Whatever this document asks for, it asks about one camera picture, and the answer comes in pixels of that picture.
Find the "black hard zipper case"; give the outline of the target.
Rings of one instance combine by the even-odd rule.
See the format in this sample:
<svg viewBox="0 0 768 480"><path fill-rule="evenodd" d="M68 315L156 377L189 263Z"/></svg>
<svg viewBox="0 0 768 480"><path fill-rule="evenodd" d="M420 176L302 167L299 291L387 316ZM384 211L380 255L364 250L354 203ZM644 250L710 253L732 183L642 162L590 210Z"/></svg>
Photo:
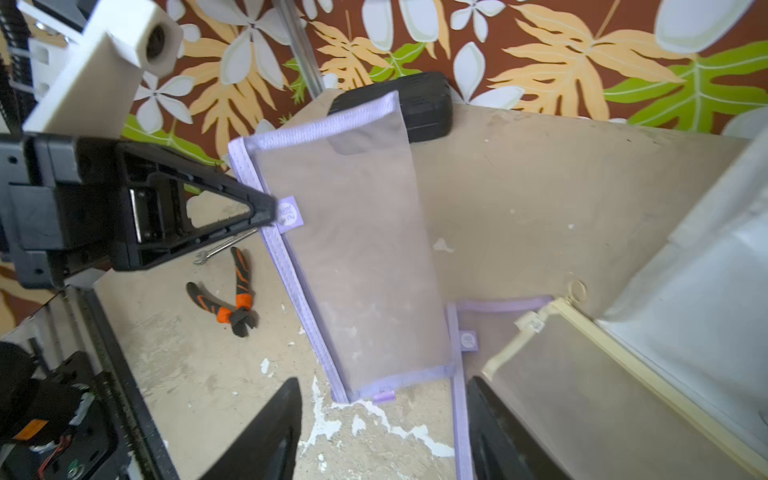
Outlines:
<svg viewBox="0 0 768 480"><path fill-rule="evenodd" d="M453 126L453 101L447 77L422 72L347 91L333 100L328 115L397 92L410 143L447 136Z"/></svg>

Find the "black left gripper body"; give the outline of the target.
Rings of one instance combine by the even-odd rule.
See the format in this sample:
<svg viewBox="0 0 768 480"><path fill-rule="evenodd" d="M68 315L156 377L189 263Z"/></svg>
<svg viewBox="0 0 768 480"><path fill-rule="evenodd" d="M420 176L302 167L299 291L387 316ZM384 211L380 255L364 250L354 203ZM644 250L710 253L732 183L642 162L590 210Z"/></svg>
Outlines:
<svg viewBox="0 0 768 480"><path fill-rule="evenodd" d="M61 289L103 260L140 271L129 171L138 142L59 135L1 137L1 256L29 289Z"/></svg>

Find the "purple mesh pouch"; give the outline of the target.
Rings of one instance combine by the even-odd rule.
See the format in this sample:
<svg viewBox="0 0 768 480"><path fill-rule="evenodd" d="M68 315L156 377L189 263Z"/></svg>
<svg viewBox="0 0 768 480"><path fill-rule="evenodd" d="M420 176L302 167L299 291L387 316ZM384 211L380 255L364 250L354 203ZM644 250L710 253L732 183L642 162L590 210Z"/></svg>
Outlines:
<svg viewBox="0 0 768 480"><path fill-rule="evenodd" d="M552 300L547 295L496 301L463 300L446 306L455 366L451 395L459 479L475 477L470 446L469 380L479 376L485 363L520 332L516 321L521 316L539 310Z"/></svg>

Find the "white Doraemon canvas bag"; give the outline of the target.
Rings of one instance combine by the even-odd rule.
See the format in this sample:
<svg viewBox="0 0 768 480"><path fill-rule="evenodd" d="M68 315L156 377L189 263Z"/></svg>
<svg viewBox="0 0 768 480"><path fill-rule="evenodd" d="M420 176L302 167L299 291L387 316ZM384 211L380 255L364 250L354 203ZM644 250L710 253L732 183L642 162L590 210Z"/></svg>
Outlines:
<svg viewBox="0 0 768 480"><path fill-rule="evenodd" d="M767 454L767 134L629 282L599 325Z"/></svg>

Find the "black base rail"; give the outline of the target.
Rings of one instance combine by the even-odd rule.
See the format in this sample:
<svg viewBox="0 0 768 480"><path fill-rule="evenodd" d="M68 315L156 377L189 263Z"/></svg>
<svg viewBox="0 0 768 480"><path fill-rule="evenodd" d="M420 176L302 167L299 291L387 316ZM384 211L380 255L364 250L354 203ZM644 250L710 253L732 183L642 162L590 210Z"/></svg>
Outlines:
<svg viewBox="0 0 768 480"><path fill-rule="evenodd" d="M178 476L92 290L60 292L1 340L1 476Z"/></svg>

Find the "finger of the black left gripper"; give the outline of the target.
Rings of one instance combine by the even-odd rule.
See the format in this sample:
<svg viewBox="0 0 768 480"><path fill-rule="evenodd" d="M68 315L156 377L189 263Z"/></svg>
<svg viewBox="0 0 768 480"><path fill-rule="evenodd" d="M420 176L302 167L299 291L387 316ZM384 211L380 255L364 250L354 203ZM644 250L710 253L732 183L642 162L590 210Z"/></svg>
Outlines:
<svg viewBox="0 0 768 480"><path fill-rule="evenodd" d="M151 269L276 220L275 197L156 144L115 145L113 268Z"/></svg>

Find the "cream mesh pouch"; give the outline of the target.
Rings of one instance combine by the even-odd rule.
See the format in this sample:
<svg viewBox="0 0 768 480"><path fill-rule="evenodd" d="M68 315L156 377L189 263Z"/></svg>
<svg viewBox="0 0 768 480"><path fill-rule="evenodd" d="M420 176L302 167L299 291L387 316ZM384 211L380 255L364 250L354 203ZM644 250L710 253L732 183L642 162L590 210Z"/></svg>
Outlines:
<svg viewBox="0 0 768 480"><path fill-rule="evenodd" d="M761 456L598 321L613 288L575 282L521 316L478 376L570 479L763 479Z"/></svg>

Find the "silver open-end wrench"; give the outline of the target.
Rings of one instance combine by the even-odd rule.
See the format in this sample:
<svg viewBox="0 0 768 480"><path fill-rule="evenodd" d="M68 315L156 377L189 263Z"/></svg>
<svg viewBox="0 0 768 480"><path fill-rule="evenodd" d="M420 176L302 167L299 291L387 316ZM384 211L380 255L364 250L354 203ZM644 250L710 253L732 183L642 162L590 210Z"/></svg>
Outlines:
<svg viewBox="0 0 768 480"><path fill-rule="evenodd" d="M229 249L230 247L236 245L240 241L248 238L249 236L257 233L259 231L259 228L252 228L250 230L246 230L243 232L240 232L238 234L233 235L229 239L223 241L222 243L210 247L205 250L201 250L196 254L196 257L193 261L194 265L203 265L205 264L211 257L221 253L224 250Z"/></svg>

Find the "lilac mesh pouch under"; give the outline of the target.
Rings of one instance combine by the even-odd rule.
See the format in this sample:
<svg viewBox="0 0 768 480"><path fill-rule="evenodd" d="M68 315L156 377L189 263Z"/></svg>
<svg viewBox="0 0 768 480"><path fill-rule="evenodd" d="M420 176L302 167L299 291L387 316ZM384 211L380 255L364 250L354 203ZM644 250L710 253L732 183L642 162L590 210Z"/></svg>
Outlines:
<svg viewBox="0 0 768 480"><path fill-rule="evenodd" d="M396 93L233 140L266 248L339 403L448 378L450 333Z"/></svg>

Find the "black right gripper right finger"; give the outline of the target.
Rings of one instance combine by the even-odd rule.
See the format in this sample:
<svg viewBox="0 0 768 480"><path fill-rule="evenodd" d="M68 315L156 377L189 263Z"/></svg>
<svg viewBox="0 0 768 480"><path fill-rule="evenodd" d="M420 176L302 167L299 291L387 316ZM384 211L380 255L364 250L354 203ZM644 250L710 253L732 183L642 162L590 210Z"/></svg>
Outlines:
<svg viewBox="0 0 768 480"><path fill-rule="evenodd" d="M469 439L475 476L489 479L566 479L485 380L467 383Z"/></svg>

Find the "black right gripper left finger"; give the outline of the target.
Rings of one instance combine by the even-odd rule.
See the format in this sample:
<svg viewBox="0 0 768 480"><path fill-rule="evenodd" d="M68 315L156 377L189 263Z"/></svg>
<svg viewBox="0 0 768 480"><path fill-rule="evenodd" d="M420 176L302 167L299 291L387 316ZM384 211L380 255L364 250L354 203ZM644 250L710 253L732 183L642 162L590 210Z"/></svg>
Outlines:
<svg viewBox="0 0 768 480"><path fill-rule="evenodd" d="M300 385L291 377L201 479L292 479L301 425Z"/></svg>

